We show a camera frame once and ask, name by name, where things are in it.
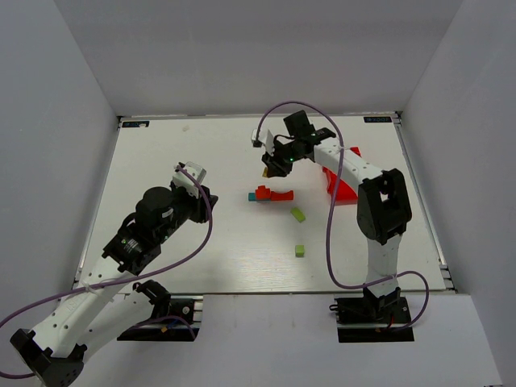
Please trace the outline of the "red arch wood block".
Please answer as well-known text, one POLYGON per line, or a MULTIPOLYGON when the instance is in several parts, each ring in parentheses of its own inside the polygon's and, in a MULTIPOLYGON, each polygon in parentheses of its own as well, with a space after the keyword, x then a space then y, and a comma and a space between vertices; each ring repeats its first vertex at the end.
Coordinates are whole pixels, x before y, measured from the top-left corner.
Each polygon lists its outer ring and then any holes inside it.
POLYGON ((271 201, 275 202, 289 202, 294 200, 294 191, 277 192, 272 191, 270 196, 271 201))

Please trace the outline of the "red cube wood block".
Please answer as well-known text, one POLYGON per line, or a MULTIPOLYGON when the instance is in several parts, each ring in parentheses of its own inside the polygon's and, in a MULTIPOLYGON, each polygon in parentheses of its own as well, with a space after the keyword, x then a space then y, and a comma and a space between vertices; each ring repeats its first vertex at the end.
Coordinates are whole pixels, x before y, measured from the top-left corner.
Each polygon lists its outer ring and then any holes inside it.
POLYGON ((271 189, 267 187, 266 185, 260 185, 257 187, 257 190, 261 193, 270 192, 271 189))

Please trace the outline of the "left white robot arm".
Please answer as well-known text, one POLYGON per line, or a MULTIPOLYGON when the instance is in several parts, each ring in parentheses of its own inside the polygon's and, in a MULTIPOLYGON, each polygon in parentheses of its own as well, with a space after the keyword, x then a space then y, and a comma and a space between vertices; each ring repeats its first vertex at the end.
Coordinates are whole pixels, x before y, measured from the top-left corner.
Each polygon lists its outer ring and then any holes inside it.
POLYGON ((139 306, 159 309, 169 299, 165 289, 144 269, 161 253, 161 246, 185 222, 213 222, 218 197, 196 181, 172 183, 168 188, 148 189, 114 238, 82 287, 60 296, 62 303, 30 330, 19 329, 10 339, 33 376, 46 386, 69 386, 84 368, 85 358, 101 339, 113 336, 136 323, 127 317, 139 306), (137 281, 128 307, 114 320, 97 327, 92 321, 125 285, 137 281))

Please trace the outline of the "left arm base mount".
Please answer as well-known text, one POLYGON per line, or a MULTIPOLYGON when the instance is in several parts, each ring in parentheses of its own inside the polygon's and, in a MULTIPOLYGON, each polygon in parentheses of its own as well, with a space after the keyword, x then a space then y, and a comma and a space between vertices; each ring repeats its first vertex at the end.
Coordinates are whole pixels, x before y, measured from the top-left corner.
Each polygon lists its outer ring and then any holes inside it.
POLYGON ((203 296, 172 294, 154 280, 136 282, 132 289, 151 309, 142 322, 118 336, 119 342, 195 341, 202 324, 203 296))

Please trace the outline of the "red plastic bin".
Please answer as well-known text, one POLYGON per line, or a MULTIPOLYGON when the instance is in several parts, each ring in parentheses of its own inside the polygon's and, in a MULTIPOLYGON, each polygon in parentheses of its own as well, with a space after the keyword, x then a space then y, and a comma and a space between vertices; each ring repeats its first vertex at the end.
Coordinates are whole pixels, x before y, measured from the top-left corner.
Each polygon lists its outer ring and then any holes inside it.
POLYGON ((361 157, 358 147, 341 150, 337 144, 330 147, 319 147, 316 152, 316 161, 322 166, 322 172, 327 180, 327 193, 332 197, 336 182, 339 183, 335 195, 337 205, 356 204, 358 200, 357 190, 361 163, 356 163, 361 157))

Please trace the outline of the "green rectangular wood block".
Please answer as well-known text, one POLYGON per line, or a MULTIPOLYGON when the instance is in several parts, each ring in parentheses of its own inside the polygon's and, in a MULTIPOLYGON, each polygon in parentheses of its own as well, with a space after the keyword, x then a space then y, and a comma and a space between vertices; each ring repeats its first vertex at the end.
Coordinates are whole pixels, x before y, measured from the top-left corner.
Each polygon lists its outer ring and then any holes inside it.
POLYGON ((306 221, 306 216, 299 208, 293 207, 290 210, 290 213, 299 223, 303 223, 306 221))

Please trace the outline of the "green cube wood block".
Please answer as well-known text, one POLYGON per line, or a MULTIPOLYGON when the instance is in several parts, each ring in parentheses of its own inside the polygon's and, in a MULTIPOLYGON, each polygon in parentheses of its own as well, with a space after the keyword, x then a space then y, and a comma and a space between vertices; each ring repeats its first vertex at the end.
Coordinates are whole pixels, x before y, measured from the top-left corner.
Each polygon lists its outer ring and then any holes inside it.
POLYGON ((303 257, 305 255, 305 246, 300 244, 295 246, 295 256, 303 257))

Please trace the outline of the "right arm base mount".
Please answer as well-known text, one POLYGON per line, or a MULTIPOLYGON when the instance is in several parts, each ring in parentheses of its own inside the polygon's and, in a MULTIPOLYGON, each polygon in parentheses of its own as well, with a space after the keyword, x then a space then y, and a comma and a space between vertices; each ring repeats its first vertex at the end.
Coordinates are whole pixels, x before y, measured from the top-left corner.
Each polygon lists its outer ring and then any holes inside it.
POLYGON ((411 322, 406 298, 378 316, 372 314, 363 298, 336 298, 329 310, 335 316, 340 343, 414 342, 413 328, 401 329, 411 322))

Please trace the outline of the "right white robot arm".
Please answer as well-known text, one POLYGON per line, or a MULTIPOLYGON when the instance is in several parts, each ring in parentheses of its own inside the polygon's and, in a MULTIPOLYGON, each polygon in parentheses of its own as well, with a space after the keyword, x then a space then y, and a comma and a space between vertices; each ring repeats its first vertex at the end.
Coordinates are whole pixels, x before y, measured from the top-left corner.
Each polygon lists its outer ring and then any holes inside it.
POLYGON ((337 185, 345 183, 356 194, 356 221, 368 245, 359 312, 370 321, 381 321, 400 300, 398 252, 412 219, 404 175, 398 169, 380 169, 346 148, 336 124, 318 129, 304 110, 283 122, 288 132, 285 143, 260 127, 252 133, 253 146, 265 150, 264 173, 266 177, 287 177, 295 162, 310 160, 333 172, 337 185))

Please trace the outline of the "red rectangular wood block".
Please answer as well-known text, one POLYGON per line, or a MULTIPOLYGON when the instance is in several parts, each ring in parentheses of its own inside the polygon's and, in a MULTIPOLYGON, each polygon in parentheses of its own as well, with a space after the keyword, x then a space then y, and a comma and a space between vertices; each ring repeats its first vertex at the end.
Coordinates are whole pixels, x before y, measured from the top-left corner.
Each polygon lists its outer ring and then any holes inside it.
POLYGON ((255 198, 257 201, 270 201, 272 191, 270 189, 257 189, 255 191, 255 198))

